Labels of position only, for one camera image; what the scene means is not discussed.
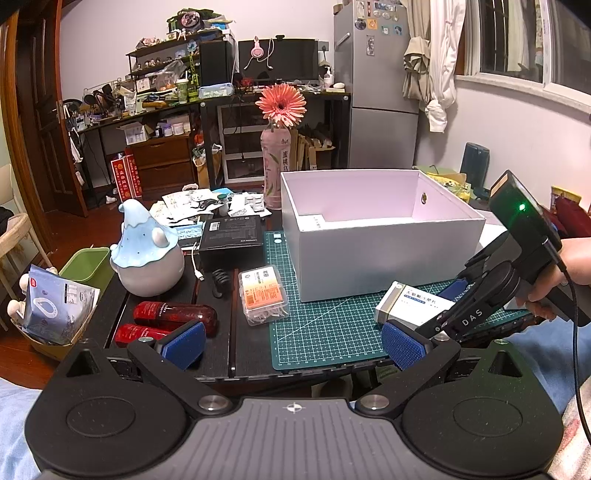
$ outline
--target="plastic bag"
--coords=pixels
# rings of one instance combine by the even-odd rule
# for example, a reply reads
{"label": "plastic bag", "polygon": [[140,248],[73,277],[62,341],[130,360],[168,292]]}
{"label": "plastic bag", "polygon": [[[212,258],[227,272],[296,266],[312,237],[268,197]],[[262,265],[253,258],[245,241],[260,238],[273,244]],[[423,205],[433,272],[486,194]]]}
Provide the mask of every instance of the plastic bag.
{"label": "plastic bag", "polygon": [[174,88],[177,80],[181,78],[185,70],[187,70],[187,66],[182,60],[177,59],[169,63],[156,75],[154,86],[159,92]]}
{"label": "plastic bag", "polygon": [[97,292],[31,265],[22,329],[35,338],[67,345],[90,315]]}

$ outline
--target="blue ceramic hat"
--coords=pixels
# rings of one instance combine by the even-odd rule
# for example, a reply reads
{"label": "blue ceramic hat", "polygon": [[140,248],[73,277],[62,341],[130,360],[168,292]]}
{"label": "blue ceramic hat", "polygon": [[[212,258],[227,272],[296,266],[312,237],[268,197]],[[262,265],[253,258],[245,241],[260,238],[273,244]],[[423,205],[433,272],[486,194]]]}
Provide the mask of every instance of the blue ceramic hat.
{"label": "blue ceramic hat", "polygon": [[137,200],[119,205],[125,215],[123,233],[111,246],[111,260],[121,268],[143,267],[160,260],[178,244],[174,229],[160,225]]}

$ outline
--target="red box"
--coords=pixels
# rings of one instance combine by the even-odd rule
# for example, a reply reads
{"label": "red box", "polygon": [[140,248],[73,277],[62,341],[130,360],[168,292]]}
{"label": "red box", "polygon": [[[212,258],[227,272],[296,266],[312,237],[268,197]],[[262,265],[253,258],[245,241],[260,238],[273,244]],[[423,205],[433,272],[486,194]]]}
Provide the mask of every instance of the red box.
{"label": "red box", "polygon": [[113,175],[115,176],[115,182],[117,183],[119,198],[122,202],[129,200],[132,196],[127,173],[125,171],[125,160],[123,158],[111,160],[111,168],[113,169]]}
{"label": "red box", "polygon": [[129,179],[128,183],[131,188],[131,196],[138,198],[142,196],[142,184],[139,181],[138,167],[135,164],[134,153],[130,148],[125,149],[125,171]]}

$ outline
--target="pink headphones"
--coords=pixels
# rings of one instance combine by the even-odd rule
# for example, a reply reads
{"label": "pink headphones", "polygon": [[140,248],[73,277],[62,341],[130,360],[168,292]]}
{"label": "pink headphones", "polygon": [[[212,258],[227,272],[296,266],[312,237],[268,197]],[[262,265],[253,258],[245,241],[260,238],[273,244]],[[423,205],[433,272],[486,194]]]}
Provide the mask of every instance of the pink headphones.
{"label": "pink headphones", "polygon": [[258,37],[255,37],[255,46],[251,50],[251,55],[256,59],[260,59],[264,54],[265,50],[261,48],[261,44],[259,43]]}
{"label": "pink headphones", "polygon": [[256,61],[258,63],[262,63],[264,61],[267,61],[267,68],[269,70],[272,70],[273,67],[271,65],[269,65],[269,59],[271,58],[271,55],[273,55],[274,50],[275,50],[275,41],[273,39],[270,39],[269,40],[269,52],[267,54],[267,57],[263,58],[265,56],[265,50],[263,50],[263,48],[261,47],[261,43],[259,42],[258,37],[255,37],[255,46],[251,50],[251,59],[248,60],[248,63],[246,64],[244,69],[246,70],[250,66],[252,60],[256,59]]}

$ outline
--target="metal screw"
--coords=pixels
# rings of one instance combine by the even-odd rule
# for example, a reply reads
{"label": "metal screw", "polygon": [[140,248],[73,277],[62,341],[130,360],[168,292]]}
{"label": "metal screw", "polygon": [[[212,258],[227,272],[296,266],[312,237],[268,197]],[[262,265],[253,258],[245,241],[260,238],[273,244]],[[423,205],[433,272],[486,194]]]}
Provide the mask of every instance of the metal screw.
{"label": "metal screw", "polygon": [[390,405],[390,401],[383,395],[366,395],[359,401],[369,410],[382,410]]}
{"label": "metal screw", "polygon": [[205,395],[199,400],[199,406],[207,411],[220,411],[226,408],[230,401],[221,395]]}

